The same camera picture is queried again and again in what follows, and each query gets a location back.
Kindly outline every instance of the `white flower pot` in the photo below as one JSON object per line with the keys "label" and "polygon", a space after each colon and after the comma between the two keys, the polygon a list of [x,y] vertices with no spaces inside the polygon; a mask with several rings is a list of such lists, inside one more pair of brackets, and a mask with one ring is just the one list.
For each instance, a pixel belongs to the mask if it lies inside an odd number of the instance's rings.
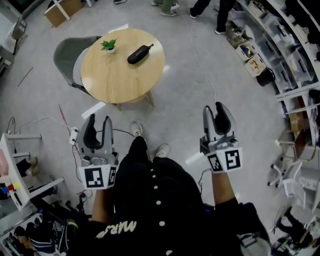
{"label": "white flower pot", "polygon": [[116,51],[116,47],[114,47],[112,50],[107,50],[108,53],[113,54]]}

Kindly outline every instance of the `green leaves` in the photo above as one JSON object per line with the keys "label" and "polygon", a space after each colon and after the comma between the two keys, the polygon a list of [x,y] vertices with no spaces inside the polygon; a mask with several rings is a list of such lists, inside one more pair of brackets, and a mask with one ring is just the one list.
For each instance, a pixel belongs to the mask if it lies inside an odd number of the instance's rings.
{"label": "green leaves", "polygon": [[115,48],[115,43],[116,43],[116,40],[117,39],[112,39],[112,40],[110,40],[110,42],[108,42],[108,41],[103,41],[102,43],[101,43],[101,45],[103,46],[102,47],[102,49],[101,49],[101,51],[103,51],[103,50],[112,50],[113,48]]}

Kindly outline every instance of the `round wooden table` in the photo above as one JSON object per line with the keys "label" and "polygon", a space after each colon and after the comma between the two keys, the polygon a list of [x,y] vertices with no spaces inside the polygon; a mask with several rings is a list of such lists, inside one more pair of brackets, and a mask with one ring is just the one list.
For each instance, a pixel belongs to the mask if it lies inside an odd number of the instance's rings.
{"label": "round wooden table", "polygon": [[[103,41],[116,39],[115,52],[102,49]],[[147,56],[136,64],[127,58],[142,45],[154,46]],[[81,67],[85,89],[94,98],[105,103],[136,102],[147,97],[154,105],[151,88],[162,76],[165,53],[161,43],[151,34],[135,28],[111,32],[97,40],[87,51]]]}

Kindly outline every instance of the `small potted plant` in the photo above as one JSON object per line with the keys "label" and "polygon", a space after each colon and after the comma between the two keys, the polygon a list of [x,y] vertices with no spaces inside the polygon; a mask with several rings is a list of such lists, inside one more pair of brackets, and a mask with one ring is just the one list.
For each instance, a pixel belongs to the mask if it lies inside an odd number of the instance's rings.
{"label": "small potted plant", "polygon": [[115,43],[117,39],[112,39],[109,42],[103,41],[101,45],[103,46],[101,51],[106,50],[108,53],[113,54],[116,51]]}

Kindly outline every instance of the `power strip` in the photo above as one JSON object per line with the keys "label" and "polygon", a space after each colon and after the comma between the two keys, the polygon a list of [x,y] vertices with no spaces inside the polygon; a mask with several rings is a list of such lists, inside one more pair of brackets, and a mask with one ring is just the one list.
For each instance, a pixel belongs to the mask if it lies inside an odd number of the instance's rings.
{"label": "power strip", "polygon": [[77,127],[72,127],[72,132],[71,132],[70,139],[69,139],[69,143],[72,146],[74,144],[76,144],[77,138],[78,138],[78,134],[79,134],[79,129]]}

